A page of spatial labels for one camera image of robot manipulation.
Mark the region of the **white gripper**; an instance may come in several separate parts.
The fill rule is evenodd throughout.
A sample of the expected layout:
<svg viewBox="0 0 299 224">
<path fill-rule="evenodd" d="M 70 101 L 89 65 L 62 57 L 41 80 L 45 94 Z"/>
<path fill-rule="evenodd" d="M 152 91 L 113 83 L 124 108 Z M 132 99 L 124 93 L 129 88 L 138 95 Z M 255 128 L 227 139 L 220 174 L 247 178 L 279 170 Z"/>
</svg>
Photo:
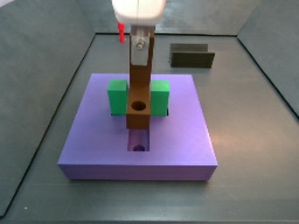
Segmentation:
<svg viewBox="0 0 299 224">
<path fill-rule="evenodd" d="M 133 66 L 145 66 L 149 60 L 149 38 L 153 25 L 161 21 L 165 0 L 110 0 L 116 20 L 130 26 L 129 59 Z"/>
</svg>

